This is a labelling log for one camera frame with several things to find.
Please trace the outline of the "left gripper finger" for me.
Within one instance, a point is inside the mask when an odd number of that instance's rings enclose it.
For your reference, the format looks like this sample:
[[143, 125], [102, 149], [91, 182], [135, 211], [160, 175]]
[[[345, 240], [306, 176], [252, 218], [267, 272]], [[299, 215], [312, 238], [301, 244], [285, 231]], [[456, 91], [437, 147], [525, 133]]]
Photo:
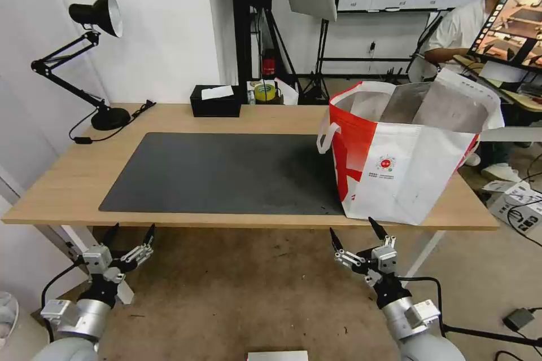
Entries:
[[116, 223], [114, 226], [111, 226], [107, 229], [105, 234], [103, 235], [103, 246], [108, 248], [109, 251], [111, 251], [111, 245], [114, 242], [114, 239], [120, 229], [120, 224]]
[[140, 265], [145, 263], [154, 252], [154, 249], [152, 247], [154, 243], [154, 238], [155, 224], [153, 223], [151, 227], [147, 230], [147, 233], [145, 234], [145, 237], [143, 239], [143, 243], [128, 251], [127, 254], [121, 257], [120, 270], [133, 271]]

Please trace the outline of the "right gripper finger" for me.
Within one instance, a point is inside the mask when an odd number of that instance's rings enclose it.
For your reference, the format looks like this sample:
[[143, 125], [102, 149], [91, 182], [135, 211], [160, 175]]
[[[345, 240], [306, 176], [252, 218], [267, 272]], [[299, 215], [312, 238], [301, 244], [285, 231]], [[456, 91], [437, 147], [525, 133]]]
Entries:
[[335, 261], [341, 263], [343, 266], [349, 267], [350, 269], [353, 267], [360, 267], [362, 265], [362, 258], [357, 254], [345, 250], [339, 237], [331, 227], [329, 228], [329, 232], [331, 244], [334, 250]]
[[377, 238], [382, 242], [382, 245], [394, 248], [396, 240], [395, 236], [389, 235], [386, 230], [372, 217], [368, 217], [368, 221]]

